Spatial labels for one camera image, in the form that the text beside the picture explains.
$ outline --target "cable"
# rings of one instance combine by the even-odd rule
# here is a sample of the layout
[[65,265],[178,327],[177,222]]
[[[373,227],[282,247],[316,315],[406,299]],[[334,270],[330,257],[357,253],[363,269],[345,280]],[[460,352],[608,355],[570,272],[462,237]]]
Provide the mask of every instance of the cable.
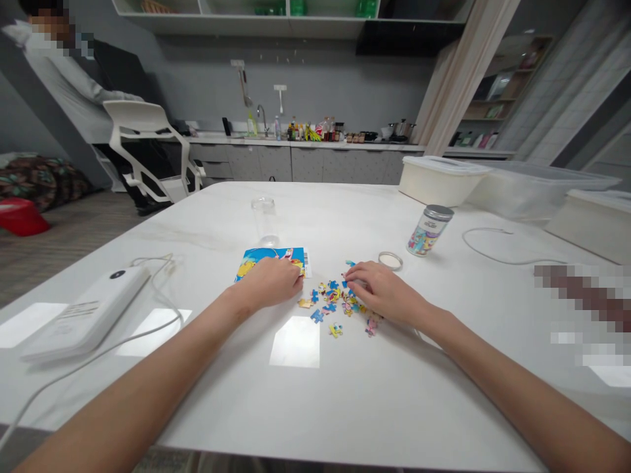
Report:
[[469,229],[466,230],[463,234],[462,234],[462,241],[464,241],[466,243],[466,245],[468,247],[470,247],[470,249],[472,249],[473,251],[475,251],[478,254],[481,254],[482,256],[487,257],[488,259],[492,259],[493,261],[496,261],[498,263],[502,263],[502,264],[508,264],[508,265],[514,265],[514,266],[523,266],[523,265],[528,265],[528,264],[533,264],[533,263],[540,263],[542,261],[548,261],[550,263],[560,263],[560,264],[567,264],[567,261],[560,261],[558,259],[550,259],[550,258],[543,258],[543,259],[530,259],[528,261],[502,261],[501,259],[497,259],[497,258],[493,258],[492,256],[489,256],[488,254],[482,253],[480,250],[476,250],[475,248],[473,248],[471,246],[471,243],[469,243],[466,239],[466,235],[469,232],[472,231],[476,231],[476,230],[485,230],[485,231],[492,231],[492,232],[497,232],[497,233],[503,233],[505,235],[514,235],[513,232],[509,232],[506,231],[504,229],[497,229],[497,228],[487,228],[487,227],[479,227],[479,228],[474,228],[474,229]]
[[20,412],[18,413],[18,415],[16,416],[16,418],[13,420],[13,422],[11,423],[11,425],[9,426],[9,428],[7,428],[7,430],[5,431],[4,435],[2,436],[2,438],[0,439],[0,452],[2,452],[3,448],[6,446],[7,442],[9,441],[9,438],[11,437],[11,435],[13,434],[13,432],[16,430],[16,428],[18,427],[18,423],[20,422],[20,420],[22,420],[22,417],[24,416],[24,414],[26,413],[26,411],[28,410],[28,408],[30,407],[30,405],[33,403],[33,401],[35,401],[35,399],[37,398],[37,396],[39,396],[43,390],[45,390],[46,388],[48,388],[49,386],[52,386],[53,384],[68,378],[70,375],[76,373],[77,371],[79,371],[82,368],[85,368],[86,366],[88,366],[90,363],[92,363],[93,361],[98,360],[99,358],[101,358],[103,355],[109,353],[110,351],[112,351],[114,348],[118,348],[120,347],[122,344],[125,344],[127,342],[130,342],[132,340],[136,340],[137,338],[140,337],[144,337],[146,335],[151,335],[152,333],[157,332],[158,330],[162,330],[165,327],[168,327],[169,325],[171,325],[172,323],[176,322],[177,320],[180,320],[182,324],[184,324],[184,317],[182,316],[181,312],[179,311],[178,308],[175,307],[175,305],[169,300],[168,297],[166,297],[155,285],[154,280],[156,278],[156,276],[159,274],[159,272],[161,272],[161,270],[163,270],[173,259],[173,254],[169,253],[166,256],[162,256],[161,258],[136,258],[135,260],[133,260],[131,262],[130,266],[136,266],[136,261],[141,261],[141,263],[144,263],[145,261],[150,261],[150,260],[154,260],[154,259],[159,259],[161,261],[164,261],[164,264],[162,264],[162,266],[160,266],[160,268],[158,269],[158,271],[155,272],[155,274],[151,277],[151,279],[149,280],[152,289],[155,291],[156,295],[159,296],[160,301],[163,304],[166,304],[171,310],[175,311],[177,313],[177,317],[175,317],[174,319],[172,319],[171,321],[168,321],[167,323],[160,325],[159,327],[153,328],[151,330],[148,330],[146,332],[143,332],[141,334],[138,335],[134,335],[134,336],[130,336],[129,338],[126,338],[125,340],[122,340],[121,342],[118,342],[117,344],[114,344],[112,346],[110,346],[109,348],[103,350],[102,352],[98,353],[97,355],[94,355],[92,358],[90,358],[89,360],[87,360],[85,363],[82,363],[81,365],[79,365],[78,367],[76,367],[75,369],[69,371],[66,374],[63,374],[62,376],[59,376],[58,378],[55,378],[52,381],[49,381],[48,383],[44,384],[40,389],[38,389],[37,391],[35,391],[31,397],[28,398],[26,404],[24,404],[23,408],[20,410]]

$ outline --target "hand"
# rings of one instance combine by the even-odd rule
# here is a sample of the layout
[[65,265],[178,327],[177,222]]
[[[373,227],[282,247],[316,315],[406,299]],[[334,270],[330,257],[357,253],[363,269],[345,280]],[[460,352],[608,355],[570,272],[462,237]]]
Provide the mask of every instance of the hand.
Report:
[[302,290],[300,268],[288,259],[263,258],[234,288],[253,311],[280,304]]
[[[427,333],[432,319],[446,313],[430,304],[390,269],[374,261],[356,264],[348,270],[345,279],[369,309],[421,332]],[[365,288],[359,281],[366,283]]]

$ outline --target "red bucket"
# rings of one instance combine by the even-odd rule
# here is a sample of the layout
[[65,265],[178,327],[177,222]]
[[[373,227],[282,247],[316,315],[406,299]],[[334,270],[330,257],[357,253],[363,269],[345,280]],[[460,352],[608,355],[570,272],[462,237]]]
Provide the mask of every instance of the red bucket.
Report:
[[11,197],[0,202],[0,227],[18,237],[29,237],[51,226],[39,214],[30,200]]

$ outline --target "plastic storage container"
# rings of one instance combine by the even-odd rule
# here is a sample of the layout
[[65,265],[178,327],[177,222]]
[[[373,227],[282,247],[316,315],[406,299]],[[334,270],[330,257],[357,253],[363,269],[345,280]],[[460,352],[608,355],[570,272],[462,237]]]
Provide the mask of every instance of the plastic storage container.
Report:
[[604,191],[616,177],[519,161],[484,162],[494,168],[471,193],[468,202],[513,220],[546,220],[563,205],[571,189]]
[[399,192],[424,204],[456,207],[491,169],[437,156],[403,158]]
[[18,237],[30,237],[51,228],[33,202],[17,197],[0,202],[0,227]]
[[615,263],[631,265],[631,193],[570,191],[546,231]]

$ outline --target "person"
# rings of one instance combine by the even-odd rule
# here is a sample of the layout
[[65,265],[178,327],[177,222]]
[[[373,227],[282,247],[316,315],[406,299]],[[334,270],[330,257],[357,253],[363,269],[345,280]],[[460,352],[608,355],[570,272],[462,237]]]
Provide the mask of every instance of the person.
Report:
[[[94,69],[96,62],[89,43],[82,40],[70,22],[68,11],[63,8],[63,0],[19,0],[19,3],[28,17],[28,23],[17,20],[14,25],[4,27],[4,33],[24,51],[31,69],[83,139],[102,152],[116,167],[138,214],[149,215],[169,205],[155,202],[137,187],[129,186],[124,174],[131,173],[131,166],[109,146],[112,120],[103,108],[103,102],[144,100],[120,91],[107,91],[90,77],[86,70]],[[157,178],[175,175],[166,154],[156,152],[155,146],[130,142],[125,147]]]
[[[348,287],[372,310],[438,343],[552,471],[628,472],[631,444],[428,302],[386,267],[359,263]],[[298,267],[262,259],[198,317],[88,403],[16,471],[130,471],[223,343],[263,307],[302,290]]]

